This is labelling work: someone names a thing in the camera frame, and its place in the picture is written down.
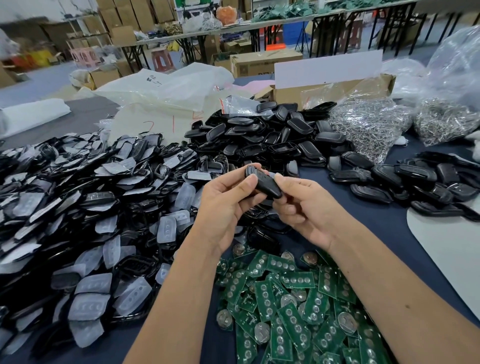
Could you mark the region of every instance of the left hand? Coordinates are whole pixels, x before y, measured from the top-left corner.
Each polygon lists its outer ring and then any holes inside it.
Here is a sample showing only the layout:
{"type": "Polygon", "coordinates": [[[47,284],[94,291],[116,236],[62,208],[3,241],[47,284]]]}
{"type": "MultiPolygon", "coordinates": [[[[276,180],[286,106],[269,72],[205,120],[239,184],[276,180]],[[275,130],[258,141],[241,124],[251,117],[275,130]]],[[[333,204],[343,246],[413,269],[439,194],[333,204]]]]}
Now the left hand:
{"type": "MultiPolygon", "coordinates": [[[[261,169],[260,163],[253,165],[261,169]]],[[[245,178],[247,166],[211,180],[204,187],[197,218],[190,230],[200,244],[208,244],[219,256],[230,247],[235,227],[243,213],[266,199],[254,194],[258,177],[245,178]]]]}

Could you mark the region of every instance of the table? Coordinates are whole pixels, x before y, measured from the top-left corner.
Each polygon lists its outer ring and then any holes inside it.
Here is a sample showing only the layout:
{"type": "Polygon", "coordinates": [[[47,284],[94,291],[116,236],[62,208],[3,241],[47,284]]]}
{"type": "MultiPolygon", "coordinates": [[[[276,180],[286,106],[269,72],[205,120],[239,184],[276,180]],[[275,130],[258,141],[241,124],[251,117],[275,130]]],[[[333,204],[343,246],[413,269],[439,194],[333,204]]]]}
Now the table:
{"type": "MultiPolygon", "coordinates": [[[[248,82],[252,79],[266,79],[269,75],[245,77],[248,82]]],[[[56,121],[40,125],[27,132],[12,136],[5,142],[4,148],[24,146],[44,141],[50,137],[60,137],[68,132],[88,133],[97,130],[94,125],[108,114],[114,115],[117,105],[103,97],[94,97],[82,100],[68,101],[72,113],[56,121]]],[[[413,156],[426,147],[413,135],[406,135],[410,140],[407,147],[394,146],[388,155],[387,163],[395,163],[398,159],[413,156]]],[[[428,150],[444,153],[457,153],[461,157],[471,158],[471,151],[454,143],[429,147],[428,150]]],[[[381,206],[362,201],[353,196],[348,186],[333,184],[328,179],[326,169],[300,168],[302,178],[311,179],[320,183],[334,198],[356,219],[367,226],[380,240],[382,240],[403,262],[405,262],[430,288],[439,294],[468,320],[480,327],[480,321],[463,303],[450,283],[446,280],[435,263],[430,259],[421,245],[417,242],[407,226],[406,209],[392,204],[381,206]]],[[[298,259],[305,251],[313,246],[298,233],[277,235],[282,250],[288,249],[298,259]]],[[[207,323],[205,326],[202,347],[202,364],[235,364],[235,331],[222,331],[216,324],[216,308],[218,305],[218,287],[214,287],[207,323]]],[[[136,322],[119,327],[107,334],[88,348],[80,349],[70,346],[59,352],[50,352],[42,359],[42,363],[49,364],[121,364],[129,348],[133,344],[142,323],[136,322]]],[[[36,364],[39,361],[29,358],[29,351],[39,333],[32,338],[14,355],[5,357],[4,364],[36,364]]],[[[260,363],[263,349],[254,363],[260,363]]]]}
{"type": "MultiPolygon", "coordinates": [[[[391,2],[391,3],[386,3],[380,7],[377,6],[377,7],[369,7],[369,8],[360,8],[352,11],[348,11],[345,9],[338,9],[325,14],[312,14],[312,15],[302,16],[297,18],[276,19],[276,20],[268,20],[264,22],[238,24],[238,25],[227,26],[221,29],[210,30],[210,31],[200,31],[200,32],[178,34],[174,36],[164,36],[159,38],[140,40],[134,46],[122,47],[122,49],[130,65],[132,72],[133,72],[133,67],[131,64],[132,61],[136,62],[138,68],[143,67],[142,62],[140,61],[141,55],[145,60],[145,66],[148,69],[150,69],[150,66],[148,65],[148,62],[143,50],[144,45],[156,44],[156,43],[167,43],[173,40],[176,40],[180,43],[181,47],[183,48],[187,63],[192,63],[192,62],[195,62],[196,57],[194,54],[194,47],[191,39],[195,37],[198,39],[198,45],[200,49],[202,62],[208,64],[209,60],[206,57],[206,51],[205,51],[205,38],[208,35],[217,36],[221,34],[237,33],[237,32],[241,33],[241,32],[249,31],[252,39],[252,52],[259,52],[261,51],[260,29],[264,30],[264,49],[266,50],[267,44],[275,43],[276,32],[278,30],[279,25],[299,23],[299,22],[305,23],[305,22],[312,21],[313,27],[312,27],[312,37],[311,37],[309,57],[310,58],[312,57],[313,38],[317,35],[316,33],[318,33],[318,47],[317,47],[316,57],[335,55],[338,51],[338,40],[340,37],[340,32],[344,26],[346,26],[348,29],[348,37],[347,37],[347,43],[345,46],[344,53],[347,52],[348,41],[350,38],[350,33],[352,31],[352,26],[353,26],[353,20],[357,17],[358,14],[362,12],[372,11],[372,10],[389,9],[389,12],[388,12],[389,15],[385,22],[384,31],[382,32],[381,41],[378,49],[380,49],[381,46],[384,48],[384,50],[386,49],[388,41],[384,42],[384,38],[387,32],[387,29],[389,29],[388,30],[388,37],[389,37],[395,25],[395,22],[399,22],[398,28],[400,32],[397,32],[397,33],[400,33],[400,38],[397,41],[396,39],[397,37],[395,37],[395,40],[393,42],[394,45],[396,45],[395,56],[397,56],[398,52],[400,51],[400,46],[402,44],[402,41],[407,33],[407,27],[412,17],[413,9],[415,8],[415,4],[417,3],[417,1],[418,0],[401,0],[401,1],[391,2]],[[322,44],[320,45],[322,33],[324,32],[330,32],[332,36],[330,37],[329,40],[327,40],[328,37],[324,36],[322,40],[322,44]]],[[[373,35],[374,34],[372,31],[370,45],[372,43],[373,35]]],[[[300,38],[301,38],[300,49],[303,53],[304,41],[306,40],[306,37],[304,34],[301,34],[301,36],[299,37],[299,40],[300,38]]]]}

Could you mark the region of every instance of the right hand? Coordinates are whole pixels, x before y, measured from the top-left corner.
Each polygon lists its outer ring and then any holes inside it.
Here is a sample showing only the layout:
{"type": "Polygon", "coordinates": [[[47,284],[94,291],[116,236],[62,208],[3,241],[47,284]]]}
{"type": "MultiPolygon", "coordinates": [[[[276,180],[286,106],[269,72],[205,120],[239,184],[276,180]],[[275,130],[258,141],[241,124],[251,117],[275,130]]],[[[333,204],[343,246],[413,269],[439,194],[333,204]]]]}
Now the right hand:
{"type": "Polygon", "coordinates": [[[338,232],[337,223],[351,215],[317,182],[279,173],[275,182],[284,193],[273,203],[280,219],[329,252],[338,232]]]}

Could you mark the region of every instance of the hand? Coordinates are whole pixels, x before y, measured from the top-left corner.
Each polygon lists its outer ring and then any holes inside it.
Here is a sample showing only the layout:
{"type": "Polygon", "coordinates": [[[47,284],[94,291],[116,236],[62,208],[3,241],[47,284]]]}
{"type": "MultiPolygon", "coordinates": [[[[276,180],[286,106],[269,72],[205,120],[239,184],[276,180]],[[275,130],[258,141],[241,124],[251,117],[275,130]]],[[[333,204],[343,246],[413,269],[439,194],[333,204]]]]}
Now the hand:
{"type": "Polygon", "coordinates": [[[317,182],[279,173],[275,175],[275,182],[284,192],[284,196],[273,203],[280,219],[328,252],[335,240],[335,222],[350,216],[348,212],[317,182]]]}
{"type": "MultiPolygon", "coordinates": [[[[260,169],[260,163],[253,163],[260,169]]],[[[220,255],[230,247],[235,227],[243,213],[266,199],[265,194],[254,194],[258,177],[245,178],[247,166],[211,180],[204,187],[197,218],[191,232],[211,244],[220,255]]]]}

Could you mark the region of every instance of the plastic stool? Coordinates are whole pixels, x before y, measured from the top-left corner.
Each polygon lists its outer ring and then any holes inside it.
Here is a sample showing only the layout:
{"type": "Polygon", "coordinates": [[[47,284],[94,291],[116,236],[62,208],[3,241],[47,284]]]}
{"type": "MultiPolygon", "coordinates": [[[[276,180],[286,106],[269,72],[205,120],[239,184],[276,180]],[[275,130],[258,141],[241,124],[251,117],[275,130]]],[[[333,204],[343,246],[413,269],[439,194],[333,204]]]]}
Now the plastic stool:
{"type": "Polygon", "coordinates": [[[267,50],[279,50],[285,49],[286,47],[285,43],[267,44],[267,50]]]}
{"type": "Polygon", "coordinates": [[[153,67],[157,72],[176,70],[175,66],[173,65],[172,58],[170,57],[170,53],[166,48],[152,50],[152,61],[153,67]]]}

